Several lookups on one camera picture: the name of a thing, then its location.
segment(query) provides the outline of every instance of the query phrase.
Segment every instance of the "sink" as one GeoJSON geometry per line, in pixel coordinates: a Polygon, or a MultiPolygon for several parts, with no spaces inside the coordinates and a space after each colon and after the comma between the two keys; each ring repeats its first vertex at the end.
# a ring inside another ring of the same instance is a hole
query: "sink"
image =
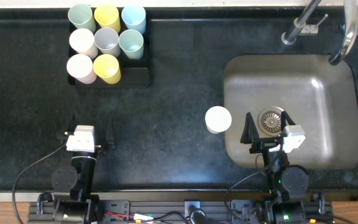
{"type": "MultiPolygon", "coordinates": [[[[308,169],[348,169],[358,165],[358,102],[352,69],[328,63],[328,55],[243,55],[224,71],[224,106],[232,115],[226,151],[243,167],[257,154],[241,144],[246,113],[261,138],[276,136],[280,112],[302,125],[306,139],[288,154],[308,169]]],[[[257,160],[263,166],[262,157],[257,160]]]]}

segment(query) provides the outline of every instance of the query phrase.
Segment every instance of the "yellow cup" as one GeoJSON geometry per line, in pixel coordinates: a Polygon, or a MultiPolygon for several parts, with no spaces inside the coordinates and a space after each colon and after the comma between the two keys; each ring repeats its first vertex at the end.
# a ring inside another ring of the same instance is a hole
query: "yellow cup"
{"type": "Polygon", "coordinates": [[[107,4],[97,7],[94,11],[94,18],[103,28],[109,27],[117,32],[121,30],[118,9],[114,5],[107,4]]]}
{"type": "Polygon", "coordinates": [[[93,62],[94,72],[108,84],[116,84],[121,79],[118,60],[108,54],[100,55],[93,62]]]}

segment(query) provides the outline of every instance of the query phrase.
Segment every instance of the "white cup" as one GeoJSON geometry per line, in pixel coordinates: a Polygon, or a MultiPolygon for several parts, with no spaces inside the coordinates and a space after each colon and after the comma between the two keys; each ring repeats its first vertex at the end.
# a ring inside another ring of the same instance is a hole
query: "white cup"
{"type": "Polygon", "coordinates": [[[146,31],[146,11],[142,6],[127,6],[121,12],[122,20],[128,29],[144,34],[146,31]]]}
{"type": "Polygon", "coordinates": [[[88,29],[77,29],[71,33],[68,40],[72,49],[79,54],[85,54],[94,59],[98,55],[98,48],[94,44],[93,33],[88,29]]]}
{"type": "Polygon", "coordinates": [[[68,59],[67,72],[84,84],[93,83],[97,77],[93,71],[92,60],[83,54],[76,54],[68,59]]]}
{"type": "Polygon", "coordinates": [[[77,29],[85,28],[91,32],[96,30],[92,9],[86,4],[77,4],[71,7],[68,11],[68,20],[70,20],[77,29]]]}
{"type": "Polygon", "coordinates": [[[211,107],[205,114],[205,123],[211,133],[221,133],[230,127],[231,114],[222,106],[211,107]]]}
{"type": "Polygon", "coordinates": [[[140,59],[143,56],[143,36],[136,30],[125,30],[119,36],[119,46],[130,59],[140,59]]]}
{"type": "Polygon", "coordinates": [[[94,43],[104,54],[118,57],[121,50],[118,45],[118,34],[112,28],[102,28],[94,34],[94,43]]]}

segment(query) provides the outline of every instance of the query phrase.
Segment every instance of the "sink drain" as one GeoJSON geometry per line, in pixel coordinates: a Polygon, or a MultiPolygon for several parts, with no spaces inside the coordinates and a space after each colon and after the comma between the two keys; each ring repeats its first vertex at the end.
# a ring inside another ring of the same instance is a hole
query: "sink drain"
{"type": "Polygon", "coordinates": [[[283,109],[271,106],[259,114],[259,127],[270,136],[276,136],[281,131],[281,112],[283,109]]]}

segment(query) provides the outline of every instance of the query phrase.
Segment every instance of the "plastic cup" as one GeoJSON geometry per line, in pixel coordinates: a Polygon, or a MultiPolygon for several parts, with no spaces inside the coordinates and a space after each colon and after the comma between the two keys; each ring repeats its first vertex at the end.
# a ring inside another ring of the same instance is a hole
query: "plastic cup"
{"type": "Polygon", "coordinates": [[[79,54],[85,54],[94,59],[98,55],[98,48],[94,44],[93,33],[88,29],[77,29],[71,33],[68,40],[72,49],[79,54]]]}
{"type": "Polygon", "coordinates": [[[94,32],[96,24],[92,16],[92,9],[86,4],[78,4],[68,10],[68,20],[78,29],[85,28],[94,32]]]}
{"type": "Polygon", "coordinates": [[[121,79],[118,60],[112,55],[97,57],[93,62],[93,70],[108,84],[116,84],[121,79]]]}
{"type": "Polygon", "coordinates": [[[211,107],[205,114],[205,123],[211,133],[221,133],[230,127],[231,114],[222,106],[211,107]]]}
{"type": "Polygon", "coordinates": [[[121,30],[118,9],[114,5],[107,4],[97,7],[94,11],[94,18],[103,28],[112,28],[117,31],[117,33],[121,30]]]}
{"type": "Polygon", "coordinates": [[[142,58],[143,43],[143,36],[137,30],[125,30],[119,36],[119,46],[130,59],[142,58]]]}
{"type": "Polygon", "coordinates": [[[84,84],[91,84],[96,80],[92,60],[83,54],[77,54],[68,59],[67,71],[84,84]]]}
{"type": "Polygon", "coordinates": [[[94,43],[104,54],[110,54],[115,57],[121,53],[118,45],[118,34],[112,28],[102,28],[94,34],[94,43]]]}
{"type": "Polygon", "coordinates": [[[146,31],[146,10],[142,6],[127,6],[121,12],[122,20],[128,29],[144,34],[146,31]]]}

